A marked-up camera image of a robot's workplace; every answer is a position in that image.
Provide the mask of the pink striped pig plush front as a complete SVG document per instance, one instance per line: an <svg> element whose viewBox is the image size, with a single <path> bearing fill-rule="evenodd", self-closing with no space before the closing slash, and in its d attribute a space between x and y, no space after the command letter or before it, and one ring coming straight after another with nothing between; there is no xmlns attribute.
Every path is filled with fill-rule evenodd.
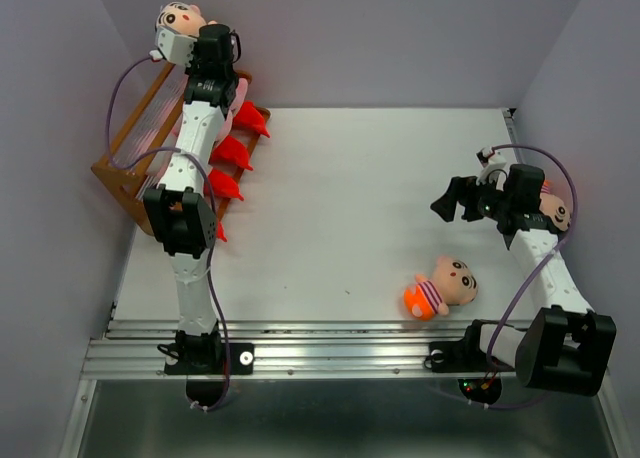
<svg viewBox="0 0 640 458"><path fill-rule="evenodd" d="M230 109L233 113L239 109L245 101L248 92L249 81L246 78L240 78L235 90L235 98L231 103Z"/></svg>

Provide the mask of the pink striped pig plush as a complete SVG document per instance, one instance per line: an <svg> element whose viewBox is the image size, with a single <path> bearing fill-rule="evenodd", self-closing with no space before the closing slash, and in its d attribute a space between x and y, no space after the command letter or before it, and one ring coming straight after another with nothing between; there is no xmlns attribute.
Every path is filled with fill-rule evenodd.
<svg viewBox="0 0 640 458"><path fill-rule="evenodd" d="M232 129L232 125L233 125L233 118L234 118L234 114L232 111L230 111L227 114L226 120L224 125L222 126L222 128L219 130L216 138L215 138L215 142L220 142L221 140L223 140L226 136L229 135L231 129ZM178 137L181 127L182 127L182 121L183 121L183 114L180 114L179 118L176 120L171 133Z"/></svg>
<svg viewBox="0 0 640 458"><path fill-rule="evenodd" d="M240 78L235 90L235 98L231 103L230 109L233 113L239 109L245 101L248 92L249 81L246 78Z"/></svg>
<svg viewBox="0 0 640 458"><path fill-rule="evenodd" d="M174 147L177 141L177 135L174 132L170 132L164 139L164 142L160 144L160 147ZM149 149L158 148L158 145L153 144L153 138L149 137L144 142L139 144L134 151L134 157L137 158ZM161 174L167 166L167 163L171 159L172 152L158 152L153 155L153 159L146 170L147 175Z"/></svg>

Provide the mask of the pink striped pig plush back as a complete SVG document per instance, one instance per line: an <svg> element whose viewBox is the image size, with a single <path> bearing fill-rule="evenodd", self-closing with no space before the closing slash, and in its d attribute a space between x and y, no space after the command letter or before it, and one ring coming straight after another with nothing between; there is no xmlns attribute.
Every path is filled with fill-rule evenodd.
<svg viewBox="0 0 640 458"><path fill-rule="evenodd" d="M232 111L230 111L227 114L226 120L224 125L222 126L222 128L219 130L216 138L215 138L215 142L220 142L221 140L223 140L226 136L229 135L231 129L232 129L232 125L233 125L233 118L234 118L234 114ZM182 121L183 121L183 114L180 114L179 118L176 120L171 133L178 137L181 127L182 127Z"/></svg>

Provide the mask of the boy doll orange pants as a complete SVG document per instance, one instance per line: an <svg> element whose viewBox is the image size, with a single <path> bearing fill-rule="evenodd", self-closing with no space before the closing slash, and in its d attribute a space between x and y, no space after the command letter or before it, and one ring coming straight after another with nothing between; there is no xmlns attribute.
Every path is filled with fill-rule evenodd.
<svg viewBox="0 0 640 458"><path fill-rule="evenodd" d="M202 27L213 24L216 21L207 21L197 5L174 1L160 10L154 27L167 27L183 35L198 37Z"/></svg>
<svg viewBox="0 0 640 458"><path fill-rule="evenodd" d="M450 309L472 302L479 290L478 281L463 261L441 256L430 276L416 274L403 293L409 314L421 321L447 316Z"/></svg>
<svg viewBox="0 0 640 458"><path fill-rule="evenodd" d="M549 217L554 226L566 232L571 224L571 213L565 202L554 193L553 184L545 180L540 192L540 212Z"/></svg>

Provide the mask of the red shark plush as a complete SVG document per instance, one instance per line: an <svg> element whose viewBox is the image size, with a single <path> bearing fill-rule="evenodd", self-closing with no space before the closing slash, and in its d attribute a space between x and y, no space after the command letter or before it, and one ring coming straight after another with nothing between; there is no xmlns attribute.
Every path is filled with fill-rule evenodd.
<svg viewBox="0 0 640 458"><path fill-rule="evenodd" d="M227 236L226 236L226 233L225 233L225 229L224 229L223 223L222 223L221 221L218 221L218 222L217 222L216 238L217 238L218 240L221 240L222 242L227 242L227 241L228 241L228 238L227 238Z"/></svg>
<svg viewBox="0 0 640 458"><path fill-rule="evenodd" d="M267 123L271 112L263 107L256 106L252 101L244 101L233 118L233 128L248 130L259 136L270 137Z"/></svg>
<svg viewBox="0 0 640 458"><path fill-rule="evenodd" d="M216 144L210 154L209 163L231 163L243 170L253 170L248 148L231 135Z"/></svg>
<svg viewBox="0 0 640 458"><path fill-rule="evenodd" d="M215 198L244 200L238 183L231 176L215 168L209 172L208 183L204 185L203 192L206 196L213 195Z"/></svg>

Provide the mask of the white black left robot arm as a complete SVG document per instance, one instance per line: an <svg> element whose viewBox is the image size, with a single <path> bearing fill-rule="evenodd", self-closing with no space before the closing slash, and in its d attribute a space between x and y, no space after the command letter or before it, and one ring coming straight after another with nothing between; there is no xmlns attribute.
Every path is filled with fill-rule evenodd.
<svg viewBox="0 0 640 458"><path fill-rule="evenodd" d="M218 218L204 167L236 96L239 77L233 65L241 54L239 37L224 24L207 24L197 36L161 26L156 48L187 75L175 149L159 182L143 195L154 237L170 257L177 288L175 341L162 351L171 373L228 373L226 325L211 289Z"/></svg>

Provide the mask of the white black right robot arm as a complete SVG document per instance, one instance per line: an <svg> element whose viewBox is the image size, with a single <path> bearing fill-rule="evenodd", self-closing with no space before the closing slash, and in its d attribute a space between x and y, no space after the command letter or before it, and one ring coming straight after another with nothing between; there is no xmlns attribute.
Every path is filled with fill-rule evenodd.
<svg viewBox="0 0 640 458"><path fill-rule="evenodd" d="M432 210L444 221L462 206L467 222L488 218L527 277L524 293L537 312L525 330L506 320L475 320L458 341L433 342L425 358L435 373L514 372L526 388L594 396L615 341L614 320L596 313L576 287L560 253L569 207L542 169L489 165L480 176L454 177Z"/></svg>

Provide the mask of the wooden tiered shelf rack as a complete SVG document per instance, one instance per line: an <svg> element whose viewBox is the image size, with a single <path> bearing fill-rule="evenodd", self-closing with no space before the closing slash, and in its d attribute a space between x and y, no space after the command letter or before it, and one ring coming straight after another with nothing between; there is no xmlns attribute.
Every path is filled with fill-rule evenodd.
<svg viewBox="0 0 640 458"><path fill-rule="evenodd" d="M154 145L160 145L171 132L182 110L182 94L187 76L184 71L172 64L166 64L155 81L145 93L139 104L114 137L109 139L111 156L103 156L92 165L92 171L118 204L147 234L151 234L151 225L142 203L144 191L154 186L160 178L147 175L153 157L143 159L129 170L122 167L134 161L135 148L147 138L153 138ZM259 140L265 136L238 128L231 129L229 135L242 142L251 155ZM243 170L231 163L210 164L209 172L215 168L231 176L239 185ZM217 218L222 220L231 201L236 199L215 198Z"/></svg>

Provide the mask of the boy doll orange pants front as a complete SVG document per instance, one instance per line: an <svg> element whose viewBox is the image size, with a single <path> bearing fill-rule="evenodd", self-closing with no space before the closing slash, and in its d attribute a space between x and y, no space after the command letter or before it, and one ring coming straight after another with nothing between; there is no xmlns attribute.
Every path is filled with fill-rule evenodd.
<svg viewBox="0 0 640 458"><path fill-rule="evenodd" d="M409 314L421 321L447 316L450 309L472 302L479 290L478 281L463 261L441 256L430 276L416 274L403 293Z"/></svg>

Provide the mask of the aluminium front mounting rail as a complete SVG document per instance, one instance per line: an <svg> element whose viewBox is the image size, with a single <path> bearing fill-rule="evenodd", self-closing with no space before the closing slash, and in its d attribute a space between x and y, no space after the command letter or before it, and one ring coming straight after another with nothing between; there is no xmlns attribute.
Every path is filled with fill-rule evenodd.
<svg viewBox="0 0 640 458"><path fill-rule="evenodd" d="M230 322L232 343L254 346L252 380L412 379L427 376L423 360L435 341L463 336L466 320L396 322ZM118 321L88 345L86 380L162 380L157 347L173 340L167 321Z"/></svg>

